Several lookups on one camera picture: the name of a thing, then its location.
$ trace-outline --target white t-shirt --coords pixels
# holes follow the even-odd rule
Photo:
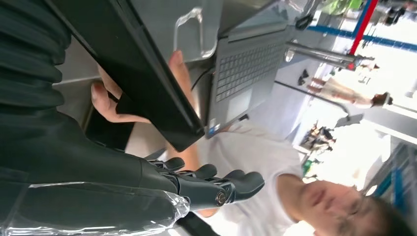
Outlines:
[[[276,190],[279,175],[302,176],[298,153],[290,143],[244,120],[197,145],[201,164],[215,165],[218,177],[241,169],[259,172],[265,180],[262,190],[249,200],[223,206],[212,217],[201,217],[217,234],[280,236],[295,223],[285,212]]]

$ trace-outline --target red pole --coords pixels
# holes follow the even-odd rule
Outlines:
[[[360,25],[360,28],[357,32],[357,35],[355,37],[355,40],[353,41],[351,50],[349,52],[350,55],[354,55],[356,52],[357,47],[359,46],[360,41],[363,38],[363,34],[365,33],[365,29],[368,26],[369,21],[371,20],[371,16],[374,13],[374,10],[378,4],[378,0],[370,0],[371,4],[365,14],[365,17],[363,18],[363,22]]]

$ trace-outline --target short black hair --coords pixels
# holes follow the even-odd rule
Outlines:
[[[378,197],[370,197],[377,206],[385,227],[382,232],[372,236],[415,236],[404,217],[389,203]]]

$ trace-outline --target laptop keyboard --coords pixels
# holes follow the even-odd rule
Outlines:
[[[220,59],[216,102],[276,73],[279,49],[272,43]]]

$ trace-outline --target prosthetic hand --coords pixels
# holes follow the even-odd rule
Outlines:
[[[241,170],[230,172],[224,178],[214,177],[216,167],[203,165],[196,171],[179,171],[184,166],[181,158],[167,162],[150,161],[157,172],[169,179],[176,187],[177,194],[185,197],[192,210],[220,207],[246,200],[262,189],[265,182],[257,172],[245,174]]]

